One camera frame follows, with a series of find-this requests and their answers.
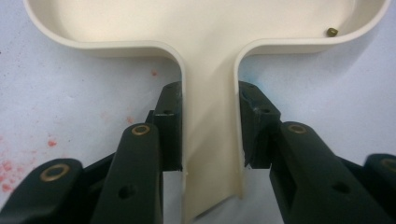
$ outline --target screw hole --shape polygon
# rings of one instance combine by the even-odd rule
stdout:
[[[332,185],[332,188],[340,193],[348,194],[350,192],[350,188],[343,182],[337,182]]]
[[[60,179],[62,176],[66,175],[70,170],[70,167],[66,164],[60,163],[47,168],[40,175],[40,179],[44,182],[50,182]]]
[[[143,135],[149,132],[149,126],[147,125],[139,125],[132,129],[132,133],[134,135]]]
[[[135,185],[127,185],[119,190],[119,198],[126,200],[134,196],[137,192]]]
[[[306,128],[298,124],[291,124],[289,126],[289,131],[293,133],[306,133]]]

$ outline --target red speck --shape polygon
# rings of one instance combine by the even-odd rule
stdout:
[[[31,165],[33,165],[33,164],[35,164],[35,161],[36,161],[36,158],[33,157],[32,159],[30,159],[29,163],[30,163]]]
[[[12,187],[8,184],[3,184],[2,188],[4,193],[12,191]]]
[[[11,161],[3,161],[3,168],[5,171],[10,171],[12,170],[12,164]]]
[[[58,144],[58,143],[55,142],[55,140],[49,140],[48,144],[49,144],[49,147],[55,147],[56,144]]]
[[[133,124],[134,123],[134,118],[132,118],[131,116],[128,116],[128,118],[126,118],[126,120],[128,121],[128,123]]]
[[[154,77],[156,77],[156,76],[158,75],[157,70],[152,69],[152,70],[151,70],[151,75],[154,76]]]
[[[111,119],[111,116],[105,111],[100,114],[100,118],[105,122],[108,123]]]
[[[19,173],[23,173],[23,172],[24,172],[24,169],[23,169],[23,167],[18,167],[18,168],[17,168],[17,171],[18,171]]]

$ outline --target white surface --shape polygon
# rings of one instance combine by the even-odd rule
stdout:
[[[392,3],[379,27],[354,42],[318,54],[248,58],[240,77],[259,85],[283,120],[310,125],[339,156],[362,164],[370,153],[395,154],[395,20]],[[84,165],[103,158],[116,148],[128,116],[143,121],[160,86],[180,74],[164,59],[96,59],[59,46],[15,1],[0,6],[0,32],[2,185],[15,187],[34,166],[57,157]],[[179,221],[180,182],[178,173],[165,176],[165,223]],[[231,199],[197,223],[242,220],[282,222],[265,171],[247,171],[244,201]]]
[[[173,56],[183,80],[183,220],[243,195],[237,69],[263,53],[318,52],[378,23],[389,0],[26,0],[48,37],[102,56]],[[337,37],[326,30],[335,27]]]

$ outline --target brass nut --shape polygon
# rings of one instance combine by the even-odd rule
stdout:
[[[52,175],[50,173],[51,171],[55,171],[57,169],[61,170],[59,174]],[[41,173],[41,175],[40,175],[40,179],[44,182],[54,181],[54,180],[61,178],[64,175],[66,175],[69,171],[70,171],[70,166],[68,166],[64,163],[55,164],[55,165],[47,168],[45,171],[43,171],[43,173]]]
[[[329,28],[329,29],[327,30],[326,35],[327,35],[328,37],[335,37],[335,36],[338,35],[338,30],[336,30],[336,29],[334,29],[334,28]]]
[[[143,135],[149,132],[149,126],[147,125],[139,125],[132,129],[132,134],[134,135]]]
[[[292,133],[306,133],[307,130],[304,126],[301,126],[299,124],[291,124],[288,127],[289,131],[291,131]]]

